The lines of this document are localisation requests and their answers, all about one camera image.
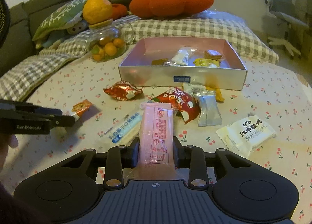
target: red foil candy wrapper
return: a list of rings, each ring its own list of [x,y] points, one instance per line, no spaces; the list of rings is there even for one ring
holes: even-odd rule
[[[153,100],[160,103],[171,103],[173,108],[181,112],[185,124],[194,120],[200,113],[200,108],[194,98],[177,87],[168,89]]]
[[[142,93],[141,89],[138,89],[128,81],[116,82],[110,88],[103,90],[106,94],[118,101],[128,101]]]

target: orange fruit plush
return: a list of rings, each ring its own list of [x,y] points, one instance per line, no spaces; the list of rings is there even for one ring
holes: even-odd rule
[[[112,14],[112,18],[113,20],[117,20],[121,17],[124,17],[127,15],[128,13],[128,9],[125,5],[122,4],[112,4],[113,7],[113,14]]]
[[[184,14],[193,15],[213,5],[214,0],[185,0]]]
[[[178,16],[185,6],[185,0],[150,0],[149,8],[155,16]]]
[[[110,19],[112,13],[109,0],[87,0],[82,10],[83,18],[91,25]]]
[[[132,0],[129,5],[129,9],[132,14],[141,18],[151,18],[153,13],[149,8],[150,0]]]

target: red pillow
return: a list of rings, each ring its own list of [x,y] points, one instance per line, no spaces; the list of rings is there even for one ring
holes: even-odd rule
[[[193,15],[213,5],[214,0],[132,0],[131,12],[141,18]]]
[[[113,20],[117,20],[127,15],[128,9],[125,5],[112,4],[112,7],[113,7],[113,14],[111,17],[113,18]]]
[[[184,14],[200,13],[213,5],[214,0],[185,0]]]

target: human hand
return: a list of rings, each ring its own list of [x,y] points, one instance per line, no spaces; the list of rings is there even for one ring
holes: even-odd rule
[[[18,140],[15,135],[0,134],[0,171],[3,169],[9,146],[16,148]]]

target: open box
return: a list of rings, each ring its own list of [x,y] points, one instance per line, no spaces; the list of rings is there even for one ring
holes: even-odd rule
[[[188,66],[151,66],[153,60],[173,58],[182,46],[197,48]],[[223,54],[223,68],[192,66],[205,50]],[[177,86],[201,84],[220,89],[242,90],[247,69],[224,39],[205,37],[151,37],[141,39],[119,65],[121,79],[135,86]]]

